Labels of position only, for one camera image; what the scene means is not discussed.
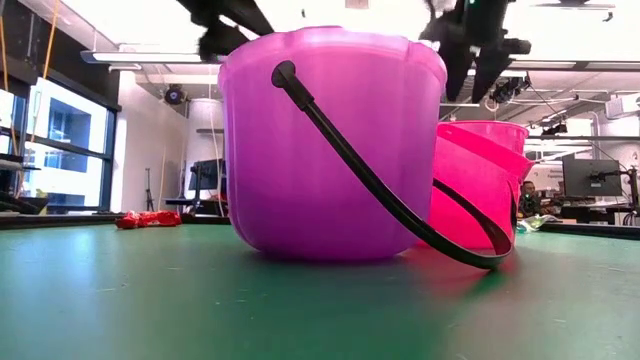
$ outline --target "monitor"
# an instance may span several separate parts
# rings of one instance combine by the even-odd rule
[[[622,181],[615,160],[562,159],[565,196],[621,196]]]
[[[225,170],[224,160],[206,160],[196,161],[193,166],[200,167],[200,190],[217,190],[218,189],[218,166],[224,174]],[[189,179],[189,190],[196,190],[196,173],[191,172],[191,178]]]

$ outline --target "bucket handle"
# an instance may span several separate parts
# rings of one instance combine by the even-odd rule
[[[409,209],[375,174],[322,110],[320,110],[309,90],[307,90],[296,76],[296,68],[292,61],[285,60],[276,65],[271,74],[271,83],[277,88],[284,89],[291,101],[293,101],[298,109],[307,114],[307,117],[309,117],[311,122],[318,128],[320,133],[327,142],[329,142],[331,147],[333,147],[342,161],[351,169],[353,174],[360,180],[362,185],[369,190],[396,220],[422,241],[454,260],[480,269],[497,268],[511,253],[513,244],[509,241],[509,237],[500,226],[462,195],[438,179],[433,179],[433,186],[473,216],[489,237],[496,254],[478,254],[459,246],[438,233]],[[512,213],[515,213],[516,210],[514,204],[515,200],[513,200],[512,197]]]

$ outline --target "pink bucket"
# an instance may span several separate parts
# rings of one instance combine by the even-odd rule
[[[528,131],[500,122],[438,125],[434,178],[440,179],[488,215],[515,241],[520,184],[533,162],[522,154]],[[481,225],[434,188],[429,225],[467,249],[492,248]]]

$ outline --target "green tabletop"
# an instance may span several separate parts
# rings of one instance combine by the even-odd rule
[[[517,240],[486,274],[260,257],[229,226],[0,232],[0,359],[578,360],[640,356],[640,242]]]

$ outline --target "ceiling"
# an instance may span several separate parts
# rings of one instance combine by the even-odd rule
[[[51,18],[55,0],[20,0],[45,18]],[[425,26],[429,13],[423,0],[368,0],[368,9],[348,9],[349,0],[256,0],[276,31],[304,26],[341,25],[358,31],[399,34],[412,40]],[[452,0],[438,0],[451,3]],[[606,10],[568,11],[535,8],[532,5],[556,0],[519,0],[510,5],[505,28],[509,35],[528,39],[535,60],[640,61],[640,46],[629,34],[637,32],[640,1],[591,0],[590,3],[615,3],[614,18],[603,22]],[[176,0],[62,0],[59,27],[90,49],[98,51],[188,52],[197,50],[204,29],[190,21],[190,14]],[[216,85],[218,66],[145,65],[138,71],[138,83],[159,96],[168,84],[183,84],[191,98],[220,98]],[[497,111],[477,107],[441,107],[440,116],[459,120],[498,119],[528,123],[545,118],[554,111],[567,110],[578,115],[602,107],[602,101],[616,91],[640,90],[640,73],[598,73],[585,71],[531,71],[533,87]],[[558,101],[578,95],[587,101]],[[458,102],[465,103],[470,89]],[[540,97],[553,102],[553,110],[540,105]]]

